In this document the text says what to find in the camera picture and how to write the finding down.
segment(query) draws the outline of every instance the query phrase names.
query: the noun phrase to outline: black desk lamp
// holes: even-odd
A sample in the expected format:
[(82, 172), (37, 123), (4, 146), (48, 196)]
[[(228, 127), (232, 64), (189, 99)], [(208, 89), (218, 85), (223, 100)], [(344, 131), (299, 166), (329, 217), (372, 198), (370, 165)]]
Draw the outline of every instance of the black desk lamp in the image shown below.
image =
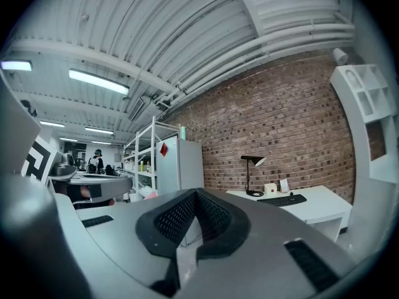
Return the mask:
[(259, 166), (259, 165), (262, 165), (263, 162), (265, 162), (266, 157), (242, 155), (241, 159), (246, 159), (247, 160), (247, 183), (245, 185), (245, 191), (250, 196), (254, 196), (254, 197), (263, 196), (262, 192), (256, 192), (256, 191), (250, 191), (249, 190), (249, 161), (252, 161), (255, 166)]

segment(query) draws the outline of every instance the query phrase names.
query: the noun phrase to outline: refrigerator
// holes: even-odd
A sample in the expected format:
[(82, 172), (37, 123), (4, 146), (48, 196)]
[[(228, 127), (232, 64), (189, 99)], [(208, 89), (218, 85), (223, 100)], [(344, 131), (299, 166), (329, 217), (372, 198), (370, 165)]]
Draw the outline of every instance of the refrigerator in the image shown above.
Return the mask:
[[(163, 144), (167, 152), (163, 156)], [(156, 176), (158, 194), (180, 189), (204, 187), (201, 144), (177, 136), (156, 144)]]

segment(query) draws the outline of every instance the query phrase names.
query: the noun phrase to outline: black and white pattern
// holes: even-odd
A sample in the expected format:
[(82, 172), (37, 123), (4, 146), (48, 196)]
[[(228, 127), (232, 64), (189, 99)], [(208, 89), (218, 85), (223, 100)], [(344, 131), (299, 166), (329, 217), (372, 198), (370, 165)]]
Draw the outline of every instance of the black and white pattern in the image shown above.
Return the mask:
[(55, 149), (38, 136), (29, 150), (21, 174), (46, 183), (54, 157)]

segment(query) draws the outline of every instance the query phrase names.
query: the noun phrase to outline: ceiling light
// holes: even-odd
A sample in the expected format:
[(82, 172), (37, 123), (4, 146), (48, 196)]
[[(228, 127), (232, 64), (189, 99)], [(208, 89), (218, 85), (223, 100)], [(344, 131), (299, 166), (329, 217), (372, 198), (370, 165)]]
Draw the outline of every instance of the ceiling light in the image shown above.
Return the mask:
[(86, 131), (99, 132), (99, 133), (105, 133), (105, 134), (111, 134), (111, 135), (113, 134), (112, 131), (98, 130), (96, 128), (86, 127), (85, 129), (86, 129)]
[(104, 145), (111, 145), (111, 143), (97, 142), (97, 141), (92, 141), (92, 143), (95, 143), (95, 144), (104, 144)]
[(122, 93), (124, 95), (129, 92), (129, 88), (122, 84), (115, 83), (111, 80), (108, 80), (107, 78), (99, 77), (98, 75), (86, 73), (76, 69), (69, 70), (69, 77), (74, 80), (79, 80), (82, 82), (97, 85), (99, 87), (107, 88), (111, 91)]
[(40, 123), (43, 125), (49, 125), (49, 126), (65, 127), (64, 124), (58, 124), (58, 123), (51, 123), (51, 122), (44, 122), (44, 121), (40, 121)]
[(2, 61), (1, 68), (3, 70), (32, 71), (32, 64), (29, 61)]
[(77, 142), (77, 140), (73, 140), (72, 138), (64, 138), (64, 137), (60, 137), (60, 140), (68, 142)]

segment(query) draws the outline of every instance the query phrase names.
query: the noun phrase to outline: person wearing black cap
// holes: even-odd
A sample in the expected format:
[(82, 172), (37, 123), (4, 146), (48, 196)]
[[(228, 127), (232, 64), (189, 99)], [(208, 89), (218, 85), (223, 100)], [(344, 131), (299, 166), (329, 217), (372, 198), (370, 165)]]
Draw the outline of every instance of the person wearing black cap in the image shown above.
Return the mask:
[(101, 158), (101, 150), (97, 149), (94, 152), (94, 156), (89, 159), (89, 162), (87, 163), (87, 172), (90, 174), (100, 174), (103, 172), (104, 169), (104, 163)]

